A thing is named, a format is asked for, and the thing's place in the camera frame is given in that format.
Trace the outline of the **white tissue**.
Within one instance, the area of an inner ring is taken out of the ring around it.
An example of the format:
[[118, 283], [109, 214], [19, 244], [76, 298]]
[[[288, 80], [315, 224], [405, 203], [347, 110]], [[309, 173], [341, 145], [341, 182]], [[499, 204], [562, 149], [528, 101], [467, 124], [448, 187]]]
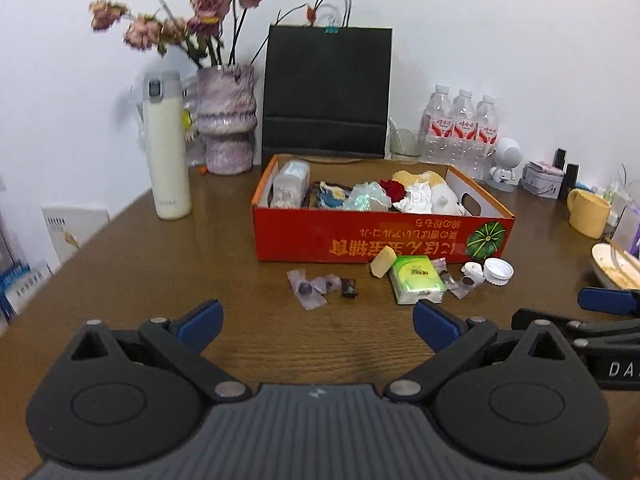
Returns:
[[427, 182], [416, 182], [406, 188], [406, 195], [393, 206], [403, 214], [431, 214], [432, 188]]

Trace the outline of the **red artificial rose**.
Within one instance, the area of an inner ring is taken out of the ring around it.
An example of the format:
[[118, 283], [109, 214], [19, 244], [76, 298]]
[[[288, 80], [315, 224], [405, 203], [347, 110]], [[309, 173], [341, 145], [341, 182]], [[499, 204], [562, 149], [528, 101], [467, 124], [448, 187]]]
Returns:
[[400, 202], [407, 194], [405, 185], [396, 180], [379, 180], [378, 184], [393, 203]]

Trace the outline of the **white bowl with food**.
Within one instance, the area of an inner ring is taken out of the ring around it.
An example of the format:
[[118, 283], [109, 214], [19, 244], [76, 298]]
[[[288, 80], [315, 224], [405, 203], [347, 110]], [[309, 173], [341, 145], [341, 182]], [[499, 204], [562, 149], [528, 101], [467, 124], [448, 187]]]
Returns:
[[639, 289], [639, 261], [608, 243], [591, 248], [591, 265], [602, 286], [608, 289]]

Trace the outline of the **clear candy wrapper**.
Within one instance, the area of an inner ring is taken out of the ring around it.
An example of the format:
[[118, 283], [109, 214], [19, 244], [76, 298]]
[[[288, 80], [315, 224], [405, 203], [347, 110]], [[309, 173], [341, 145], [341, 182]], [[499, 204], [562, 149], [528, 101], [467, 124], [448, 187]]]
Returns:
[[475, 286], [474, 283], [469, 278], [465, 278], [463, 274], [460, 280], [456, 280], [448, 271], [445, 258], [434, 259], [432, 261], [432, 265], [434, 266], [434, 269], [444, 283], [448, 292], [451, 292], [457, 299], [465, 298], [469, 295], [470, 292], [472, 292], [474, 288], [480, 286]]

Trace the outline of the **purple bottle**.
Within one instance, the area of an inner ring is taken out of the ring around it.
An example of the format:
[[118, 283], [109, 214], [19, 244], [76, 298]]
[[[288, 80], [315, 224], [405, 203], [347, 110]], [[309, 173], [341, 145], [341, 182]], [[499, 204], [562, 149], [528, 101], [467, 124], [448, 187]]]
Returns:
[[632, 256], [639, 257], [640, 210], [638, 206], [628, 205], [616, 226], [612, 241]]

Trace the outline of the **small white cap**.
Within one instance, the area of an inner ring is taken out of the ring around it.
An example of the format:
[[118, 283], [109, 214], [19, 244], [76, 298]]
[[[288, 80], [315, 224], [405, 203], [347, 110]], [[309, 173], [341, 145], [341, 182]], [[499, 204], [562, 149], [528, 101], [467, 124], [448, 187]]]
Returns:
[[478, 262], [466, 262], [462, 266], [461, 272], [463, 276], [465, 278], [469, 278], [475, 286], [482, 284], [485, 281], [484, 268]]

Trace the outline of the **green tissue pack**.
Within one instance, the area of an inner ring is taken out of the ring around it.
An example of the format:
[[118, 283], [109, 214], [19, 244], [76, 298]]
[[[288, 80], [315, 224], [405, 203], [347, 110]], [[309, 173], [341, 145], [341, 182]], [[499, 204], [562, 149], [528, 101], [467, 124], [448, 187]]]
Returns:
[[413, 306], [420, 300], [440, 304], [446, 292], [446, 286], [427, 256], [399, 256], [388, 276], [398, 306]]

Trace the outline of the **white bottle cap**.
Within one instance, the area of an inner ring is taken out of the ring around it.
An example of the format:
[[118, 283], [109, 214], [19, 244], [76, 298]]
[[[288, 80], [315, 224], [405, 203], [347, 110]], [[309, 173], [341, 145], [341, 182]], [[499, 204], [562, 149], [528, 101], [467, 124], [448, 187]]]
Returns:
[[485, 280], [495, 286], [506, 286], [514, 275], [513, 266], [500, 258], [487, 258], [483, 271]]

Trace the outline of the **yellow mug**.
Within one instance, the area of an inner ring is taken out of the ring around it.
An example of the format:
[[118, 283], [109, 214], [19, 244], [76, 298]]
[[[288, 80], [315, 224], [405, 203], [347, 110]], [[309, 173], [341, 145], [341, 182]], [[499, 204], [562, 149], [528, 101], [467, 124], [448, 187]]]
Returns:
[[600, 196], [574, 188], [566, 199], [570, 216], [570, 226], [586, 237], [596, 240], [599, 238], [608, 222], [611, 205]]

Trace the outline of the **yellow eraser block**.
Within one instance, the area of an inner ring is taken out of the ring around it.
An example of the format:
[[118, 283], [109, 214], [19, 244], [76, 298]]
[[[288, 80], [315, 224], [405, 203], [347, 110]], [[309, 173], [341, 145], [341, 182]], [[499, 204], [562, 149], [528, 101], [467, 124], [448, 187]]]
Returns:
[[384, 246], [370, 262], [370, 272], [375, 278], [382, 278], [397, 260], [396, 252], [390, 246]]

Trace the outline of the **dark candy piece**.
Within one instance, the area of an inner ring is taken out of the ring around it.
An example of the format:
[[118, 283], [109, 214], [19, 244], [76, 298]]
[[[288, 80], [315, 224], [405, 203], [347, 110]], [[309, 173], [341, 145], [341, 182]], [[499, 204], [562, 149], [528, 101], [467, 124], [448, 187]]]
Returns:
[[341, 295], [344, 298], [356, 298], [358, 295], [356, 281], [351, 278], [343, 278], [341, 282]]

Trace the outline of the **black cosmetic tube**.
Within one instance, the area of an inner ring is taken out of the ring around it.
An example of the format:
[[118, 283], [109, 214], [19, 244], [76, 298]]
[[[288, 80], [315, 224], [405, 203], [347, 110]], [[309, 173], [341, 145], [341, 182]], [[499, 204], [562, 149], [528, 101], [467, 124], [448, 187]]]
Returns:
[[577, 164], [567, 164], [563, 180], [561, 182], [558, 201], [561, 203], [566, 203], [568, 194], [575, 187], [577, 177], [579, 172], [579, 166]]

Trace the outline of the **purple candy wrapper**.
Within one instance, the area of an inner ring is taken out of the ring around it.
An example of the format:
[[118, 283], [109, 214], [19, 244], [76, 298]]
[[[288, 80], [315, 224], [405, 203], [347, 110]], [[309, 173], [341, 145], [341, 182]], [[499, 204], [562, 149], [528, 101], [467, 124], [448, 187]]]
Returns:
[[335, 274], [318, 276], [311, 281], [312, 287], [321, 295], [342, 289], [342, 279]]
[[324, 297], [314, 288], [311, 281], [307, 280], [304, 269], [288, 271], [286, 276], [294, 296], [305, 310], [316, 310], [326, 305]]

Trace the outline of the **small grey tin box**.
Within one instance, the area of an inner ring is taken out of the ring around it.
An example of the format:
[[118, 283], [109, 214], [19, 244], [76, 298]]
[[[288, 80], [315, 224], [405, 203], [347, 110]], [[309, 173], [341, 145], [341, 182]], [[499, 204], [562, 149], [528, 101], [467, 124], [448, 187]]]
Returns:
[[544, 162], [530, 160], [523, 168], [520, 185], [538, 197], [556, 200], [564, 180], [564, 172]]

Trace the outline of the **yellow white plush toy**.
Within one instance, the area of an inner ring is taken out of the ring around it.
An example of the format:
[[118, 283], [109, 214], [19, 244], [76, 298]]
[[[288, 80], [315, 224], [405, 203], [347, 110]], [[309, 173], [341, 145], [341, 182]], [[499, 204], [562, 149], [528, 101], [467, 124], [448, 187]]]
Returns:
[[431, 185], [432, 214], [446, 214], [446, 216], [467, 216], [469, 214], [445, 179], [432, 170], [427, 170], [423, 174], [410, 174], [406, 170], [400, 170], [393, 174], [392, 180], [401, 182], [405, 188], [416, 182], [427, 182]]

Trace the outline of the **cream thermos bottle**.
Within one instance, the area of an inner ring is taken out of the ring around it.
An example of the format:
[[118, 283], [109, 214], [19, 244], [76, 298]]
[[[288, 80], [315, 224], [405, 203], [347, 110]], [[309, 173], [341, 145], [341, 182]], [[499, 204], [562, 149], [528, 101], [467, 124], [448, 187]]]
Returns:
[[178, 220], [192, 210], [180, 75], [174, 70], [146, 73], [142, 90], [144, 143], [156, 214], [162, 220]]

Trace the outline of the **black lipstick tube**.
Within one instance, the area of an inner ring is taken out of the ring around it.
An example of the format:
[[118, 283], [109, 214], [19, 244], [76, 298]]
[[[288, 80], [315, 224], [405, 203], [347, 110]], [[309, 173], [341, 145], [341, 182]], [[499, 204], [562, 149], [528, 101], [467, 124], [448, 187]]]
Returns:
[[553, 157], [552, 166], [561, 171], [565, 168], [566, 151], [562, 148], [558, 148]]

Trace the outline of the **white bird booklet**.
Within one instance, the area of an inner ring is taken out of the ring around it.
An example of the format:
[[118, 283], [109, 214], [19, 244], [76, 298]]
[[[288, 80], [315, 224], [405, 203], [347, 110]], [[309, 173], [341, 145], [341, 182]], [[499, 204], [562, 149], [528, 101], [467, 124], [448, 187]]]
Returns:
[[42, 215], [61, 264], [110, 222], [107, 210], [100, 208], [43, 206]]

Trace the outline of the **iridescent wrapped bundle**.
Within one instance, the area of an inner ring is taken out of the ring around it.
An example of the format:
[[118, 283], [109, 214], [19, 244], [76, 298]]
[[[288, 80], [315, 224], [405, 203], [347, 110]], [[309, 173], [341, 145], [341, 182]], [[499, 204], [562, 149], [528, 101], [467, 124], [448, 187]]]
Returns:
[[342, 205], [348, 211], [389, 211], [393, 205], [378, 182], [364, 182], [356, 184], [349, 192]]

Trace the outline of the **red cardboard box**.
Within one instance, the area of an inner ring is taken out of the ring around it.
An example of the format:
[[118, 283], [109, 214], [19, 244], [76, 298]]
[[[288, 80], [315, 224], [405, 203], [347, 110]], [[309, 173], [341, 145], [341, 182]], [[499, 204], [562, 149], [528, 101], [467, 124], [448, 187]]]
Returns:
[[388, 246], [401, 256], [444, 257], [450, 263], [464, 263], [473, 258], [471, 249], [480, 241], [480, 234], [486, 236], [486, 243], [478, 256], [501, 256], [514, 226], [514, 213], [457, 168], [399, 160], [311, 157], [307, 162], [312, 183], [326, 181], [347, 186], [386, 179], [399, 170], [410, 174], [432, 170], [462, 200], [477, 203], [480, 213], [450, 216], [271, 208], [269, 195], [274, 176], [294, 159], [294, 155], [274, 155], [250, 202], [260, 261], [363, 263]]

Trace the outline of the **white astronaut figurine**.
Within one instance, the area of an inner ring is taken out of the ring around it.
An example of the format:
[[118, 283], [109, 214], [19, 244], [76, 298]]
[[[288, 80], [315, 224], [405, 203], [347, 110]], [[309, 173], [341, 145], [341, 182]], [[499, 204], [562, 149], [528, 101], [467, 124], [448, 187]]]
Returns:
[[491, 188], [502, 192], [514, 192], [516, 189], [515, 169], [522, 161], [520, 144], [511, 138], [499, 139], [491, 160], [492, 166], [486, 183]]

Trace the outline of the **white plastic jar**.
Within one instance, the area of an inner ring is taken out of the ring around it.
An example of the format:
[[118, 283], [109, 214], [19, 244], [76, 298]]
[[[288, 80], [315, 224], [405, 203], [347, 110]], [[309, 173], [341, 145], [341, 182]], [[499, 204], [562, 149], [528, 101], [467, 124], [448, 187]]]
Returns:
[[271, 208], [297, 209], [302, 206], [310, 182], [310, 166], [303, 160], [289, 160], [274, 177]]

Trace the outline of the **left water bottle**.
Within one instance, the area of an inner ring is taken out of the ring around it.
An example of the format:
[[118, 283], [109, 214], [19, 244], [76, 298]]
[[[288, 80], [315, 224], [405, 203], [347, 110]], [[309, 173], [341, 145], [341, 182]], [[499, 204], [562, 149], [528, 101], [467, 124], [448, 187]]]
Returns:
[[454, 128], [449, 88], [438, 84], [424, 108], [420, 133], [423, 136], [422, 159], [429, 164], [444, 164], [450, 134]]

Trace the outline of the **water bottle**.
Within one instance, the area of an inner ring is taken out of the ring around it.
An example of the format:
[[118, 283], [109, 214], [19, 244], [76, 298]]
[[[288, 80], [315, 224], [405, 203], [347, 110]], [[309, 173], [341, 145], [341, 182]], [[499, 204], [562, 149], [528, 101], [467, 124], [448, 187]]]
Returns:
[[470, 168], [471, 148], [475, 140], [477, 120], [472, 102], [473, 92], [460, 89], [452, 102], [452, 129], [450, 148], [451, 162], [459, 170], [467, 172]]
[[420, 133], [423, 136], [422, 159], [429, 164], [444, 164], [450, 134], [454, 128], [449, 88], [438, 84], [424, 108]]
[[484, 180], [490, 168], [490, 159], [495, 151], [499, 115], [496, 109], [496, 99], [493, 96], [483, 96], [476, 108], [476, 140], [474, 144], [473, 178]]

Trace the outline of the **green glass cup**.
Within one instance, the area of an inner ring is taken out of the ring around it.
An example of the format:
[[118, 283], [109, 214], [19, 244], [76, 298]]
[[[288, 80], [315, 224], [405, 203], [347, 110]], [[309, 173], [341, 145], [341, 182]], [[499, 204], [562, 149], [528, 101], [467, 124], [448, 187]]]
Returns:
[[396, 160], [419, 160], [423, 150], [423, 140], [420, 134], [409, 129], [400, 128], [399, 137], [401, 147], [396, 151], [390, 151], [390, 158]]

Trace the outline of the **middle water bottle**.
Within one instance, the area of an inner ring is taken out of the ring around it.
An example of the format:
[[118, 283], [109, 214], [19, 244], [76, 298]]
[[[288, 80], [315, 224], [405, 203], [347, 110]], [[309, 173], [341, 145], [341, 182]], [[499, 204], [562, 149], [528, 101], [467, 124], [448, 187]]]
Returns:
[[470, 168], [471, 148], [475, 140], [477, 120], [472, 102], [473, 92], [460, 89], [452, 102], [452, 129], [450, 148], [451, 162], [459, 170], [467, 172]]

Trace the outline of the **clear spoon in cup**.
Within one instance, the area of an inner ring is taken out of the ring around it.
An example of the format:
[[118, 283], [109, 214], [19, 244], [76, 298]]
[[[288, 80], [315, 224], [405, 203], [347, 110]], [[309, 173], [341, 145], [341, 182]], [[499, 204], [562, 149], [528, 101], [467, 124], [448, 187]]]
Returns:
[[393, 118], [387, 118], [388, 122], [388, 144], [390, 144], [390, 150], [396, 151], [401, 147], [399, 128]]

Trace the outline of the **right water bottle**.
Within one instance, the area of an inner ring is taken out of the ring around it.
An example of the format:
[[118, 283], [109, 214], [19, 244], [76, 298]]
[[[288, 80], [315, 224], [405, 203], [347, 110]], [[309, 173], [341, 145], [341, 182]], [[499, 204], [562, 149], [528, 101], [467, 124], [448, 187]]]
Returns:
[[476, 108], [476, 140], [474, 144], [473, 178], [484, 180], [490, 168], [490, 159], [495, 151], [499, 115], [496, 109], [496, 99], [493, 96], [483, 96]]

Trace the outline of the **pink marbled ceramic vase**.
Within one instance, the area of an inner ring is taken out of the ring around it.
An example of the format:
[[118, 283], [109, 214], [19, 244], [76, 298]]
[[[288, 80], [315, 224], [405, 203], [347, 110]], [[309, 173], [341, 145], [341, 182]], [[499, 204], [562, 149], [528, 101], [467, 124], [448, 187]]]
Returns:
[[205, 139], [207, 170], [234, 176], [254, 158], [257, 102], [251, 65], [217, 65], [198, 72], [196, 128]]

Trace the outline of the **black paper bag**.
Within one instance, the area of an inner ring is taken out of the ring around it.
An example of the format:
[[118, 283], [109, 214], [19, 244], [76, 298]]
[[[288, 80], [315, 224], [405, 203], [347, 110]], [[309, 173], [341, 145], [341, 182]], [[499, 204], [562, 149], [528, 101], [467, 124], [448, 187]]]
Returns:
[[[274, 155], [385, 156], [393, 31], [349, 25], [352, 0], [314, 0], [305, 25], [280, 13], [265, 39], [262, 164]], [[340, 31], [324, 32], [329, 18]]]

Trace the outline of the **dried pink rose bouquet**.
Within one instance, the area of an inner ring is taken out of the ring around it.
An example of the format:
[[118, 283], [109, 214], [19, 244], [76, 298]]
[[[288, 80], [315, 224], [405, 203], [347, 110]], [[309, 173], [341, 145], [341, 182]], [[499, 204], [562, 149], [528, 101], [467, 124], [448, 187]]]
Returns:
[[122, 41], [132, 50], [181, 51], [198, 68], [231, 66], [238, 62], [238, 43], [248, 11], [265, 0], [188, 0], [190, 14], [180, 16], [167, 0], [157, 0], [154, 13], [136, 13], [125, 3], [94, 0], [88, 5], [94, 32], [107, 32], [125, 21]]

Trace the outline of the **teal binder clip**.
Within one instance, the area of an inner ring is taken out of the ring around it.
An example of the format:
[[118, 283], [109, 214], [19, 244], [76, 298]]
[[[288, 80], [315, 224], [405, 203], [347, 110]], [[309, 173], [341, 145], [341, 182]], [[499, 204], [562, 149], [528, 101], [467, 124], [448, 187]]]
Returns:
[[326, 27], [324, 28], [324, 32], [327, 35], [335, 35], [340, 31], [340, 26], [338, 26], [335, 18], [329, 18], [326, 23]]

